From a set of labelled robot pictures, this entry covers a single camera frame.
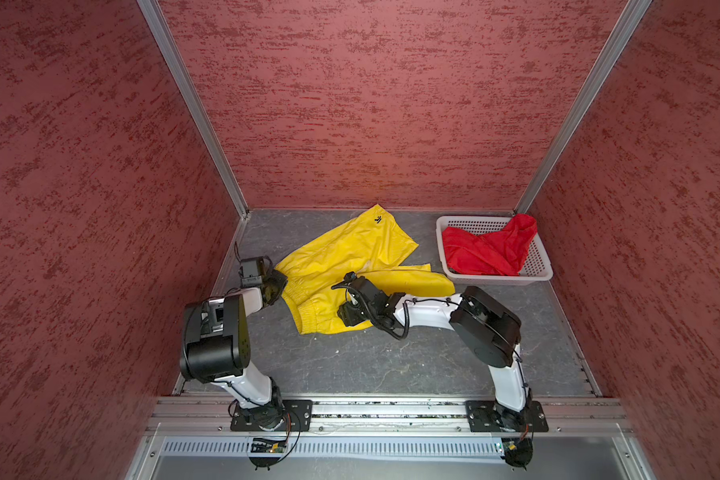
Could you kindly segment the yellow shorts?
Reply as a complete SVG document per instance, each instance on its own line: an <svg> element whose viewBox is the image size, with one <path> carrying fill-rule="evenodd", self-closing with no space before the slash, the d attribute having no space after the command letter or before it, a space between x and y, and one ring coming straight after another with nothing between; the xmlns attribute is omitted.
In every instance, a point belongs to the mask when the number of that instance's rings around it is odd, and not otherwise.
<svg viewBox="0 0 720 480"><path fill-rule="evenodd" d="M290 253L276 270L288 278L282 298L298 332L334 335L372 326L364 321L348 327L338 316L347 295L332 286L350 272L366 277L387 295L453 295L453 282L430 265L403 264L417 248L394 216L375 205Z"/></svg>

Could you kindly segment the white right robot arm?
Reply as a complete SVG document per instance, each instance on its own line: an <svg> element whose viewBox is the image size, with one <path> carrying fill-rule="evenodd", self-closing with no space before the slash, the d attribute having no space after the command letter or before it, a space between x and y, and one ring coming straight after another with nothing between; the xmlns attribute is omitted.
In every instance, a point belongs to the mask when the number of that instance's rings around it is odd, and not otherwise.
<svg viewBox="0 0 720 480"><path fill-rule="evenodd" d="M504 432L530 432L532 394L520 355L522 322L503 304L476 286L447 297L388 295L353 272L332 288L344 293L337 315L347 327L368 322L398 341L418 327L454 332L489 368L495 400L488 425Z"/></svg>

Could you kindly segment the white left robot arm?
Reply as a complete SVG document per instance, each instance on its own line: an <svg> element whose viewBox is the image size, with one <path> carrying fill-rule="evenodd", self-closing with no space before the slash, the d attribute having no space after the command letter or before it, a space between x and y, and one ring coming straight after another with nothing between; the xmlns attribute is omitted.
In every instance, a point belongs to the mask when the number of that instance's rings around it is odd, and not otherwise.
<svg viewBox="0 0 720 480"><path fill-rule="evenodd" d="M186 380L231 394L244 424L275 431L288 419L276 382L252 363L248 316L271 306L287 285L279 271L244 277L223 296L188 304L183 312L179 369Z"/></svg>

